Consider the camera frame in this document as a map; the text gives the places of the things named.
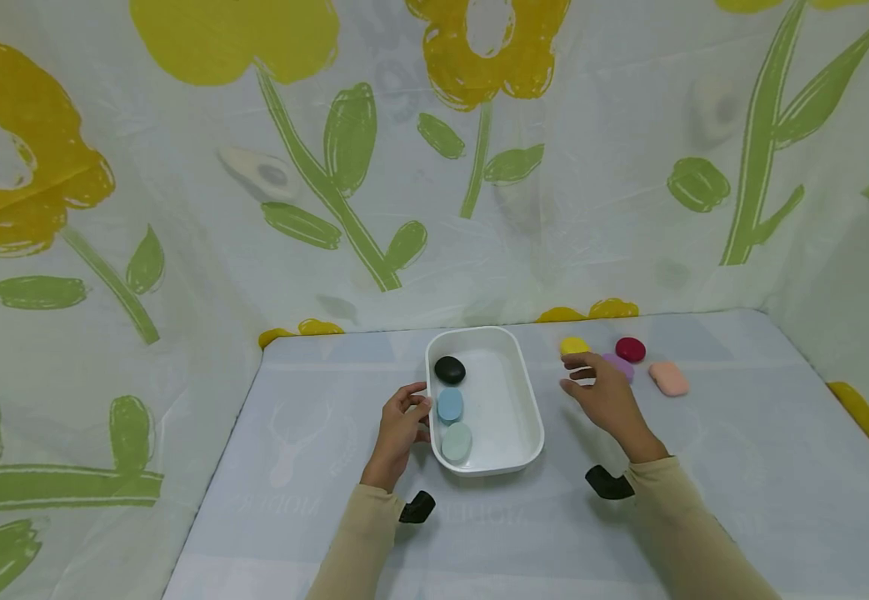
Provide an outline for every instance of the yellow flower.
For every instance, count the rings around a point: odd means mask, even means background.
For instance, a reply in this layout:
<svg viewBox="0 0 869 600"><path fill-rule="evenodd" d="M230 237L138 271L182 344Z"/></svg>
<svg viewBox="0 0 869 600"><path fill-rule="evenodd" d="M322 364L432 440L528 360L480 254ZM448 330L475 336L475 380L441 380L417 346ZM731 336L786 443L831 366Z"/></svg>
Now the yellow flower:
<svg viewBox="0 0 869 600"><path fill-rule="evenodd" d="M472 110L504 90L540 98L554 75L552 42L571 0L511 0L512 18L497 54L483 57L467 44L467 0L405 0L427 20L423 52L435 93L449 107Z"/></svg>
<svg viewBox="0 0 869 600"><path fill-rule="evenodd" d="M591 305L591 310L587 311L586 317L573 308L567 308L567 306L555 306L550 310L544 311L540 317L537 317L535 323L586 321L588 318L636 317L640 313L641 309L638 309L634 302L624 302L619 297L610 297L602 299L600 302L593 303Z"/></svg>
<svg viewBox="0 0 869 600"><path fill-rule="evenodd" d="M131 0L131 19L164 71L193 86L236 81L252 62L294 83L334 62L331 0Z"/></svg>
<svg viewBox="0 0 869 600"><path fill-rule="evenodd" d="M867 400L849 383L843 381L831 381L827 384L837 397L844 410L848 412L857 426L869 437L869 404Z"/></svg>
<svg viewBox="0 0 869 600"><path fill-rule="evenodd" d="M729 13L759 13L775 7L784 0L714 0L722 11ZM833 11L834 8L850 4L865 4L869 0L809 0L809 4L820 11Z"/></svg>
<svg viewBox="0 0 869 600"><path fill-rule="evenodd" d="M623 318L636 317L641 313L634 302L624 302L619 297L610 297L591 305L587 318Z"/></svg>
<svg viewBox="0 0 869 600"><path fill-rule="evenodd" d="M264 349L267 348L270 342L274 342L278 338L289 338L299 334L331 335L333 333L344 333L344 329L329 321L318 321L316 318L308 318L306 321L301 321L297 324L297 333L290 333L290 331L281 327L268 329L265 333L257 336L257 345Z"/></svg>
<svg viewBox="0 0 869 600"><path fill-rule="evenodd" d="M0 255L47 250L69 208L111 195L107 162L81 139L81 115L60 83L18 50L0 44L0 130L32 171L17 189L0 189Z"/></svg>

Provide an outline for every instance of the black stone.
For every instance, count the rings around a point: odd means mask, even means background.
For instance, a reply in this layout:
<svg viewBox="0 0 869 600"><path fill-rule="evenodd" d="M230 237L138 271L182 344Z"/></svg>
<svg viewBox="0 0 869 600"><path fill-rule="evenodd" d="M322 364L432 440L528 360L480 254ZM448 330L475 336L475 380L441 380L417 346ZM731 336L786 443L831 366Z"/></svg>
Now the black stone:
<svg viewBox="0 0 869 600"><path fill-rule="evenodd" d="M434 374L447 385L458 385L466 373L463 362L453 356L442 356L434 363Z"/></svg>

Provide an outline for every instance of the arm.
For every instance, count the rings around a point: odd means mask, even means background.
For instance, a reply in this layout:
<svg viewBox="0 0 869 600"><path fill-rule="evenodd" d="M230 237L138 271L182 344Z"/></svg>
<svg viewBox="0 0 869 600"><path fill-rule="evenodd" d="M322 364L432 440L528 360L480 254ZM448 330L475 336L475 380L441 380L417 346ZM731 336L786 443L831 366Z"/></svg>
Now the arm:
<svg viewBox="0 0 869 600"><path fill-rule="evenodd" d="M751 566L681 470L644 422L631 386L597 354L566 354L577 370L561 387L600 429L611 434L631 461L626 476L635 491L637 519L649 532L667 571L674 598L775 600L777 593ZM596 379L592 385L573 380Z"/></svg>
<svg viewBox="0 0 869 600"><path fill-rule="evenodd" d="M430 398L415 396L426 387L419 381L401 387L384 404L377 443L371 460L361 473L361 482L347 500L347 509L337 527L331 548L321 562L307 600L373 600L384 561L394 546L397 519L404 501L394 495L394 486L407 468L411 446L430 442L427 431Z"/></svg>
<svg viewBox="0 0 869 600"><path fill-rule="evenodd" d="M780 598L707 511L678 460L632 463L626 475L674 598Z"/></svg>

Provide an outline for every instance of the human hand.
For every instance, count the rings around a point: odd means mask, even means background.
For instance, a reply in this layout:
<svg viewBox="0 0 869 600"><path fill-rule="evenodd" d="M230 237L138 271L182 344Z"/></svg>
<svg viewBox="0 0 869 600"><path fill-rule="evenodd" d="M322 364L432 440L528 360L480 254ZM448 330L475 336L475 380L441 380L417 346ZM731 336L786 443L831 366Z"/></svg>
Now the human hand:
<svg viewBox="0 0 869 600"><path fill-rule="evenodd" d="M578 370L571 373L571 379L561 380L562 390L577 400L592 423L617 440L632 463L649 463L669 456L667 448L644 421L624 373L592 352L565 354L561 360L568 370ZM592 385L579 385L572 379L596 381Z"/></svg>
<svg viewBox="0 0 869 600"><path fill-rule="evenodd" d="M394 492L394 485L407 468L411 446L432 440L430 433L417 428L418 423L430 424L427 416L432 411L432 400L416 396L426 387L424 381L400 387L384 404L375 449L361 474L362 484ZM417 408L408 412L411 406Z"/></svg>

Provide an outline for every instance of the sleeve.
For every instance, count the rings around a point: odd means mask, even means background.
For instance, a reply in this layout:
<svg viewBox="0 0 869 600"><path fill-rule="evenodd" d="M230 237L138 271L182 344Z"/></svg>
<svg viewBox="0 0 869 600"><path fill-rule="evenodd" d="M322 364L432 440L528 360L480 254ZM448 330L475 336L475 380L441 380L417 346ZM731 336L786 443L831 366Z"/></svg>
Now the sleeve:
<svg viewBox="0 0 869 600"><path fill-rule="evenodd" d="M626 475L637 520L666 571L673 598L780 599L707 511L676 458L632 463Z"/></svg>
<svg viewBox="0 0 869 600"><path fill-rule="evenodd" d="M355 487L307 600L373 600L403 508L392 493Z"/></svg>

